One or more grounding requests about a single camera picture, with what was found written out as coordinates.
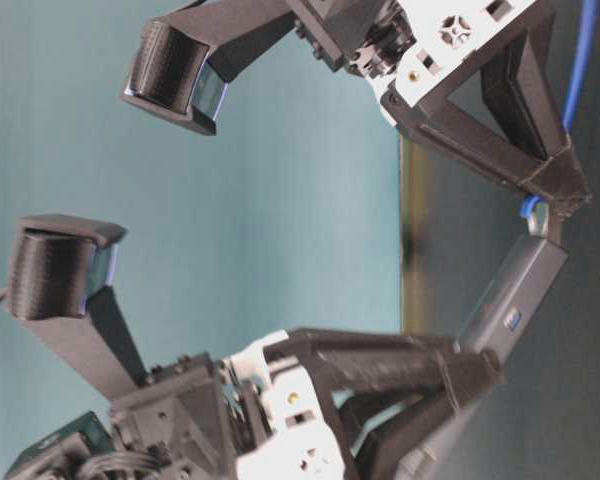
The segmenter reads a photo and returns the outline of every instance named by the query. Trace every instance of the robotic hand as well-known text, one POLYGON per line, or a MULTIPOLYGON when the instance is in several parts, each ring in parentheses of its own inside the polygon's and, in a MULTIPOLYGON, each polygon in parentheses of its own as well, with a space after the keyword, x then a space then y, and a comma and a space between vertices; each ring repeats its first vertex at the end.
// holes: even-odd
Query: robotic hand
POLYGON ((111 287, 125 230, 24 218, 9 310, 111 402, 111 431, 80 417, 5 478, 429 479, 565 263, 562 220, 590 198, 545 75, 553 10, 547 0, 202 3, 147 23, 126 101, 215 134, 228 83, 295 28, 332 70, 366 78, 400 132, 542 197, 551 215, 529 205, 531 235, 457 339, 278 332, 221 361, 185 355, 149 373, 111 287), (506 139, 449 100, 477 72, 506 139))
POLYGON ((364 77, 389 123, 416 143, 542 197, 560 217, 590 199, 545 75, 548 0, 200 4, 149 20, 125 101, 213 135, 228 83, 295 28, 333 71, 364 77), (506 139, 449 99, 478 72, 506 139))
POLYGON ((43 215, 18 231, 8 309, 111 402, 111 432, 88 413, 6 480, 428 478, 566 260, 522 237, 457 340, 281 331, 147 372, 112 288, 125 230, 43 215))

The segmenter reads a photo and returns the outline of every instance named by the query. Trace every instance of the hole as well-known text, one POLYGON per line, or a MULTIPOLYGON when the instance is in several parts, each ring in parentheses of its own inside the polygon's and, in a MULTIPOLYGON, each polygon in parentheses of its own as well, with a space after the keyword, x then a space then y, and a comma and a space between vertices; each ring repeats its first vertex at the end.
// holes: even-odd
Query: hole
MULTIPOLYGON (((427 53, 426 50, 421 50, 420 53, 417 55, 418 60, 420 60, 422 62, 422 64, 425 66, 425 68, 427 70, 429 70, 429 73, 431 73, 431 75, 435 75, 436 73, 438 73, 440 70, 442 70, 440 68, 440 66, 435 62, 435 60, 431 57, 431 55, 429 55, 427 53)), ((409 79, 414 82, 417 80, 412 80, 411 79, 411 74, 409 74, 409 79)))
POLYGON ((496 22, 502 20, 511 10, 513 6, 507 0, 495 0, 487 7, 487 12, 496 22))
POLYGON ((307 410, 306 412, 299 413, 298 415, 294 415, 293 417, 289 417, 285 420, 287 427, 297 427, 298 425, 302 425, 303 423, 313 420, 315 415, 311 410, 307 410))
POLYGON ((455 50, 470 39, 471 25, 460 15, 447 17, 442 22, 440 37, 455 50))

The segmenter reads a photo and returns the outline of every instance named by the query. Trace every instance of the gray-blue background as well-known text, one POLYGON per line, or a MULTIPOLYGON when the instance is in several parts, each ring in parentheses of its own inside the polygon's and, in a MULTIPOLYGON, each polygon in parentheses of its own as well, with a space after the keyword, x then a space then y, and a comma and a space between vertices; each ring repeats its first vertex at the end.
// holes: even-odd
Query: gray-blue background
MULTIPOLYGON (((291 35, 202 138, 117 99, 178 1, 0 0, 0 287, 17 218, 120 223, 116 289, 145 362, 297 325, 397 331, 397 135, 362 80, 291 35)), ((105 402, 0 313, 0 478, 105 402)))

